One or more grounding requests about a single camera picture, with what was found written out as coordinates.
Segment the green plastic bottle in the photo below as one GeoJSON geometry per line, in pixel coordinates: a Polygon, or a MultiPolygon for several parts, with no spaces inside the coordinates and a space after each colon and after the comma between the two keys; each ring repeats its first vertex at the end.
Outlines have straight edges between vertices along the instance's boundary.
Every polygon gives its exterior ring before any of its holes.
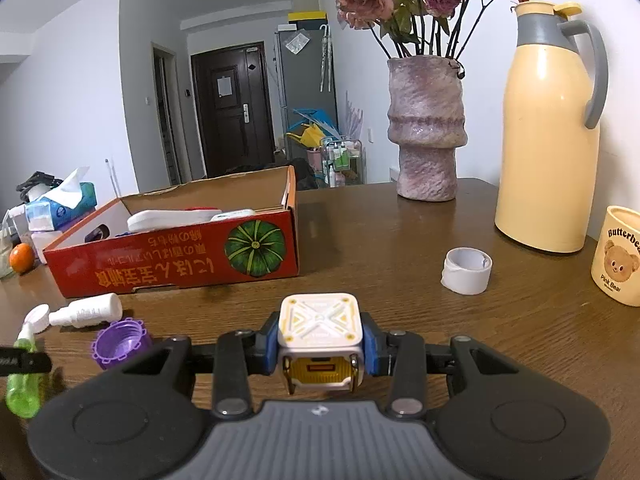
{"type": "MultiPolygon", "coordinates": [[[[35,353],[35,342],[32,324],[24,322],[14,347],[35,353]]],[[[9,410],[22,419],[31,419],[38,413],[40,400],[40,374],[14,374],[6,380],[6,405],[9,410]]]]}

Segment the white round cap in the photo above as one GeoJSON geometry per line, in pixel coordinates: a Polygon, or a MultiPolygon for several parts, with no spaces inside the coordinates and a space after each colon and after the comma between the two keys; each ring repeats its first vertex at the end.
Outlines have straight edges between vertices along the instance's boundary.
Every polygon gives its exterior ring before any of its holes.
{"type": "Polygon", "coordinates": [[[47,304],[38,304],[25,315],[24,323],[34,334],[40,334],[50,326],[49,315],[50,307],[47,304]]]}

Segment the white yellow cube charger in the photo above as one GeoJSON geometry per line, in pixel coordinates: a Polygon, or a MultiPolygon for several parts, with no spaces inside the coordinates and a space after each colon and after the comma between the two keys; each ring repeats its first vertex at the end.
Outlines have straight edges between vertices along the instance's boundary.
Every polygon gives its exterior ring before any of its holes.
{"type": "Polygon", "coordinates": [[[347,292],[297,294],[282,300],[278,367],[288,392],[355,391],[364,377],[359,304],[347,292]]]}

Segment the white spray bottle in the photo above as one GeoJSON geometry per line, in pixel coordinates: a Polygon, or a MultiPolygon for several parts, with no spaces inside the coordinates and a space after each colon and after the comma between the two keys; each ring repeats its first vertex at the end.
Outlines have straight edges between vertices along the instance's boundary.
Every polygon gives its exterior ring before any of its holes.
{"type": "Polygon", "coordinates": [[[101,323],[117,322],[122,318],[122,303],[110,292],[72,301],[68,306],[49,313],[52,326],[84,328],[101,323]]]}

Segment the purple bottle cap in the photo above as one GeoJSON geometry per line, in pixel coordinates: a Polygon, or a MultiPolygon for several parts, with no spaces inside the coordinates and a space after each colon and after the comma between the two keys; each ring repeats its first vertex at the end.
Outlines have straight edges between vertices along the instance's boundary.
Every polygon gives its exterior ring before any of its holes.
{"type": "Polygon", "coordinates": [[[145,352],[152,344],[141,320],[124,318],[99,331],[91,344],[91,357],[102,370],[108,370],[145,352]]]}

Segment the white tape roll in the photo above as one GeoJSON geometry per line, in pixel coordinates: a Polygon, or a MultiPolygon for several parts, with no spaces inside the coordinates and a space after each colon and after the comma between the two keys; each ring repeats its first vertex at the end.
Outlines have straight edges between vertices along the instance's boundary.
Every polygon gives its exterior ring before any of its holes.
{"type": "Polygon", "coordinates": [[[488,287],[494,260],[482,250],[456,247],[446,253],[440,284],[463,296],[482,294],[488,287]]]}

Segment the white cotton swab box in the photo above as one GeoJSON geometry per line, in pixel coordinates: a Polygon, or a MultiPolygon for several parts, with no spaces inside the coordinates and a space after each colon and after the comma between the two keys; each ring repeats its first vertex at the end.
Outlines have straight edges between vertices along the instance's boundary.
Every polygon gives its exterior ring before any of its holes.
{"type": "Polygon", "coordinates": [[[227,220],[243,219],[243,218],[253,217],[255,214],[256,214],[256,211],[250,208],[224,211],[224,212],[220,212],[219,214],[214,214],[213,217],[210,218],[210,222],[221,222],[221,221],[227,221],[227,220]]]}

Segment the red white lint brush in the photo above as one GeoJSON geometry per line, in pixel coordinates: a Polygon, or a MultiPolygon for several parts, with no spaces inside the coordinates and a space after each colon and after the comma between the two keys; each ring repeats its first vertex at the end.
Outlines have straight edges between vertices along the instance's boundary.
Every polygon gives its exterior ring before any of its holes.
{"type": "Polygon", "coordinates": [[[147,209],[133,214],[127,220],[130,233],[142,233],[157,230],[181,228],[182,226],[196,226],[212,220],[215,214],[220,214],[217,208],[170,210],[147,209]]]}

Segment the orange fruit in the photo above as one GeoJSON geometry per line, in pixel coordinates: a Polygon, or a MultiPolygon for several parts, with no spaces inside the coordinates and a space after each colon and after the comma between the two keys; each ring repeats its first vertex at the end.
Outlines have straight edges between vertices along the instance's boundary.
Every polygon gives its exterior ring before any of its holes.
{"type": "Polygon", "coordinates": [[[32,246],[21,243],[12,248],[9,254],[9,265],[17,274],[25,274],[32,270],[36,263],[36,256],[32,246]]]}

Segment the white purple tissue pack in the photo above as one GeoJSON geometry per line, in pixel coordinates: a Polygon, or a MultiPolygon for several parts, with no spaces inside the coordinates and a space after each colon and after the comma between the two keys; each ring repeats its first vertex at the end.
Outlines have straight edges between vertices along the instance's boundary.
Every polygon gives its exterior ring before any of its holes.
{"type": "Polygon", "coordinates": [[[44,250],[48,245],[57,240],[63,233],[61,231],[37,231],[31,232],[32,246],[34,246],[37,257],[42,264],[47,263],[44,250]]]}

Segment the blue tissue pack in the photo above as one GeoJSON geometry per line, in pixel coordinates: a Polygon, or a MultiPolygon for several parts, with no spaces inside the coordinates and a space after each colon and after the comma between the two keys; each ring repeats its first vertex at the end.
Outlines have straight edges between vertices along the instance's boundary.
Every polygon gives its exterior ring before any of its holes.
{"type": "Polygon", "coordinates": [[[96,209],[94,185],[84,180],[88,170],[75,169],[60,185],[26,206],[27,225],[32,232],[56,231],[96,209]]]}

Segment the yellow blue bags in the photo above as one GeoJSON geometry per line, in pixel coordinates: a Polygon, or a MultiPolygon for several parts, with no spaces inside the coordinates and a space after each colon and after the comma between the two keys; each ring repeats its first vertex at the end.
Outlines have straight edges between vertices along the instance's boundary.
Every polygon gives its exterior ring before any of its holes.
{"type": "Polygon", "coordinates": [[[321,148],[324,142],[340,142],[342,136],[324,110],[318,108],[294,108],[300,118],[285,135],[304,148],[321,148]]]}

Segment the purple textured vase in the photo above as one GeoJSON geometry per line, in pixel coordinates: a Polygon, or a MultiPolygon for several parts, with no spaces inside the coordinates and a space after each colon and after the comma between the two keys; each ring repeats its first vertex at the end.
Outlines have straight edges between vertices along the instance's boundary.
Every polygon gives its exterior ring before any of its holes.
{"type": "Polygon", "coordinates": [[[387,136],[399,148],[397,193],[441,203],[457,195],[456,149],[468,143],[462,65],[452,58],[391,58],[387,136]]]}

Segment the dark brown door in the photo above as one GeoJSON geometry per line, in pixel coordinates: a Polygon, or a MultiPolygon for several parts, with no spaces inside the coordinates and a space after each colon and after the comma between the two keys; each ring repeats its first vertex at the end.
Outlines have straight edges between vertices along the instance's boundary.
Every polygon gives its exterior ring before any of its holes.
{"type": "Polygon", "coordinates": [[[207,177],[274,161],[274,135],[261,42],[191,56],[198,131],[207,177]]]}

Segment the yellow bear mug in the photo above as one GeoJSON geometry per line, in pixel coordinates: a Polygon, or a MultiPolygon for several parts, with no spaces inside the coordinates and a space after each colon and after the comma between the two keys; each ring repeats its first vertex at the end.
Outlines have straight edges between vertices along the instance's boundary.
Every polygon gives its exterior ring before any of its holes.
{"type": "Polygon", "coordinates": [[[640,306],[638,211],[608,206],[591,266],[596,285],[628,307],[640,306]]]}

